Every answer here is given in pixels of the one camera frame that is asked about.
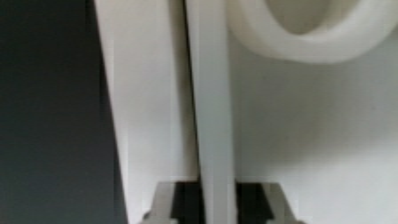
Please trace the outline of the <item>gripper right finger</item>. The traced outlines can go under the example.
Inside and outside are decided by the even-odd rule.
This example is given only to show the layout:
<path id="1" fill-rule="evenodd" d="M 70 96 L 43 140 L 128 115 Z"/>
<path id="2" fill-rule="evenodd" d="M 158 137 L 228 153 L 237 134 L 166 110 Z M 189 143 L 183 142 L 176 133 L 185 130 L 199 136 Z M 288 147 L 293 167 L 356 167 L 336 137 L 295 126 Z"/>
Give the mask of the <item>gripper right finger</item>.
<path id="1" fill-rule="evenodd" d="M 237 184 L 238 224 L 306 224 L 295 217 L 277 183 Z"/>

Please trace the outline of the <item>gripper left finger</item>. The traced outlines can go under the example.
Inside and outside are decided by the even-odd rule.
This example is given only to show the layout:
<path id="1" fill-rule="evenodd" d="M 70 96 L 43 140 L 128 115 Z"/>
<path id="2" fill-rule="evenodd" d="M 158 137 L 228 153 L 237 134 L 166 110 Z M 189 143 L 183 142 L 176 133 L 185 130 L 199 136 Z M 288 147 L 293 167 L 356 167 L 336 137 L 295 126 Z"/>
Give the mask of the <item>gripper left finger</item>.
<path id="1" fill-rule="evenodd" d="M 198 181 L 162 182 L 141 224 L 205 224 L 203 189 Z"/>

